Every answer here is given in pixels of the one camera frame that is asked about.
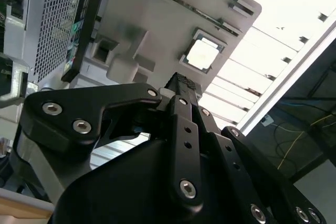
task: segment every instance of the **metal bolt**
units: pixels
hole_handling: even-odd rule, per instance
[[[235,129],[231,129],[232,133],[235,135],[235,136],[239,136],[239,133],[238,131],[236,131]]]
[[[72,124],[72,127],[75,131],[80,134],[88,134],[91,131],[91,124],[84,120],[76,120]]]
[[[251,213],[253,217],[260,223],[260,224],[265,224],[266,223],[266,216],[262,212],[262,210],[257,207],[254,204],[251,204]]]
[[[296,213],[301,218],[301,220],[303,220],[304,222],[307,222],[307,223],[309,222],[308,216],[306,215],[306,213],[304,211],[302,211],[301,208],[296,207]]]
[[[148,89],[148,94],[150,94],[153,97],[157,96],[157,93],[154,90],[151,90],[151,89]]]
[[[317,214],[315,214],[315,212],[311,209],[308,210],[310,215],[313,217],[313,219],[317,222],[317,223],[321,223],[321,220],[320,218],[318,217]]]
[[[188,180],[183,180],[180,182],[180,189],[183,192],[184,196],[187,197],[188,199],[193,199],[196,197],[196,189],[193,185]]]
[[[206,116],[210,116],[210,112],[207,111],[206,109],[202,109],[203,114],[205,114]]]
[[[53,102],[47,102],[43,104],[42,109],[44,113],[48,115],[59,115],[63,111],[60,105],[53,103]]]
[[[187,105],[187,104],[188,104],[187,101],[184,100],[184,99],[182,99],[182,98],[180,98],[179,101],[180,101],[180,103],[182,103],[183,105]]]

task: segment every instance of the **white wall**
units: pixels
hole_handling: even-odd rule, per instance
[[[336,168],[328,160],[295,186],[317,207],[328,224],[336,223]]]

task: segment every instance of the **black cable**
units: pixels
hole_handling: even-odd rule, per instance
[[[322,108],[319,108],[319,107],[316,107],[314,105],[311,105],[311,104],[306,104],[306,103],[293,103],[293,104],[286,104],[286,103],[280,103],[281,105],[288,105],[288,106],[291,106],[291,105],[301,105],[301,106],[307,106],[307,107],[311,107],[311,108],[314,108],[316,110],[320,110],[322,112],[324,112],[326,115],[333,115],[334,117],[336,117],[336,114],[330,112],[330,111],[327,111],[327,110],[324,110]]]

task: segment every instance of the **screw hole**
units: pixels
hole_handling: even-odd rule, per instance
[[[192,145],[189,142],[184,142],[184,146],[187,147],[188,149],[192,148]]]
[[[84,123],[78,123],[77,126],[80,128],[80,129],[83,129],[83,130],[86,130],[87,126],[84,124]]]
[[[233,163],[233,167],[236,168],[237,170],[240,170],[240,166],[236,163]]]
[[[48,106],[48,110],[51,111],[51,112],[56,112],[57,108],[53,105],[50,105],[50,106]]]

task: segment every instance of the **gray metal panel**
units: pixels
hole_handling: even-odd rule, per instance
[[[61,8],[62,3],[52,3],[55,5],[56,9]],[[74,3],[76,8],[74,10],[76,14],[78,0]],[[11,7],[7,9],[7,20],[6,20],[6,33],[5,33],[5,47],[4,52],[10,56],[23,59],[31,68],[35,66],[37,49],[39,44],[39,37],[41,33],[41,20],[43,18],[43,10],[45,9],[45,0],[24,0],[24,17],[23,20],[19,20],[10,15]],[[68,43],[59,45],[59,43],[55,43],[54,47],[58,47],[59,57],[64,57],[63,59],[55,60],[54,56],[47,57],[46,62],[44,62],[44,66],[48,66],[48,64],[52,65],[47,73],[44,73],[43,76],[39,78],[39,73],[34,71],[30,71],[28,80],[29,81],[40,81],[44,77],[49,76],[50,72],[63,64],[63,61],[66,57],[66,49],[68,47]]]
[[[204,18],[183,6],[165,0],[109,0],[99,32],[120,42],[119,50],[123,53],[130,47],[139,28],[148,30],[148,37],[139,52],[156,63],[154,73],[149,75],[148,83],[160,88],[177,71],[202,84],[205,90],[251,27],[261,12],[261,7],[253,0],[244,0],[255,9],[254,15],[247,18],[228,8],[232,0],[183,1],[215,19],[224,19],[230,25],[239,28],[243,34],[236,38],[218,31]],[[190,45],[193,32],[197,27],[228,44],[223,54],[216,58],[206,76],[192,71],[178,61]]]

